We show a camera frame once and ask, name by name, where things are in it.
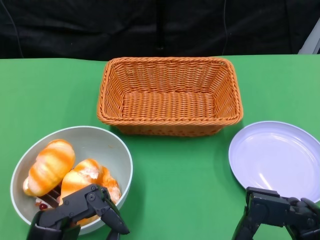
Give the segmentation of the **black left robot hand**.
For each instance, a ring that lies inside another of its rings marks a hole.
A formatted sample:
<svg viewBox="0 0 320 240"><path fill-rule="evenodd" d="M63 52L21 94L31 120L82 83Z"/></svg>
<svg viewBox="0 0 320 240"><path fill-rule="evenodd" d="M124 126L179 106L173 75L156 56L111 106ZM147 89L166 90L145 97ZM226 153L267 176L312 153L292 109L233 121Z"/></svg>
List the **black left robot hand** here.
<svg viewBox="0 0 320 240"><path fill-rule="evenodd" d="M76 240L81 226L77 222L95 215L110 227L108 240L130 233L108 189L88 185L62 199L62 205L38 211L29 228L28 240Z"/></svg>

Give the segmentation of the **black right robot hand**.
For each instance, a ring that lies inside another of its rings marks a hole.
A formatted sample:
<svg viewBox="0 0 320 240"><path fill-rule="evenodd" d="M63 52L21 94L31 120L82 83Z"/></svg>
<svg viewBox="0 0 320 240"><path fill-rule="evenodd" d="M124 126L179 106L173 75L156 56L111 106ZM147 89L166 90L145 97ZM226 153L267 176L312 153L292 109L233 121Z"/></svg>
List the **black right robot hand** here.
<svg viewBox="0 0 320 240"><path fill-rule="evenodd" d="M307 198L282 197L274 190L247 187L245 201L233 240L252 240L262 224L285 227L293 240L320 238L320 207Z"/></svg>

